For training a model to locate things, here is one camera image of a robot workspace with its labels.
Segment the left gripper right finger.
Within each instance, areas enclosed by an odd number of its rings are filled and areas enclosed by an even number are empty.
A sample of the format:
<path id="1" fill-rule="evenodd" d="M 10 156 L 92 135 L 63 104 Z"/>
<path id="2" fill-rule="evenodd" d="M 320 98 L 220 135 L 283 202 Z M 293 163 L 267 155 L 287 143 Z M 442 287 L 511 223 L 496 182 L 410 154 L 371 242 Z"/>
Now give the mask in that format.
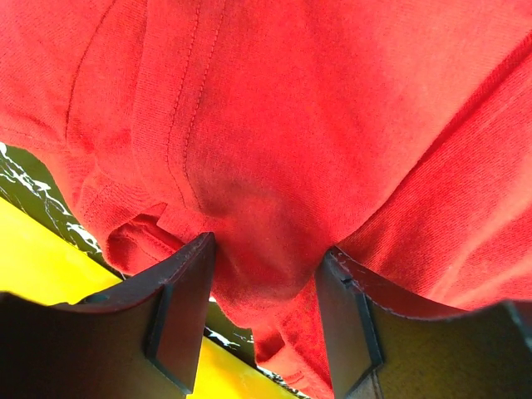
<path id="1" fill-rule="evenodd" d="M 335 247 L 315 282 L 335 397 L 530 397 L 530 302 L 448 307 Z"/>

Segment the red t-shirt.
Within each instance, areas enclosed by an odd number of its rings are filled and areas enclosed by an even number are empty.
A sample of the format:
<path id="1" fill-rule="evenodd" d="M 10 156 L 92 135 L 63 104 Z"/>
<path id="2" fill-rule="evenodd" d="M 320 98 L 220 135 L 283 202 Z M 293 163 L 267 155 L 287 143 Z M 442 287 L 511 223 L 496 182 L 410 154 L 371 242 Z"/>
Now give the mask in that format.
<path id="1" fill-rule="evenodd" d="M 314 398 L 333 245 L 452 307 L 531 296 L 528 1 L 4 1 L 1 139 L 122 273 L 213 232 L 218 305 Z"/>

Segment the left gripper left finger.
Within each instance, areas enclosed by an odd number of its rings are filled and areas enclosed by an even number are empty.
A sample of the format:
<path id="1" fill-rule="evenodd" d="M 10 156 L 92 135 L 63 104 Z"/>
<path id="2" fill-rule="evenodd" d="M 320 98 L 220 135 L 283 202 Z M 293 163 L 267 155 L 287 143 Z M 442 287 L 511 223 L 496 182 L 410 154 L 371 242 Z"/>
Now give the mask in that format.
<path id="1" fill-rule="evenodd" d="M 1 295 L 4 398 L 184 398 L 194 390 L 214 273 L 203 233 L 70 305 Z"/>

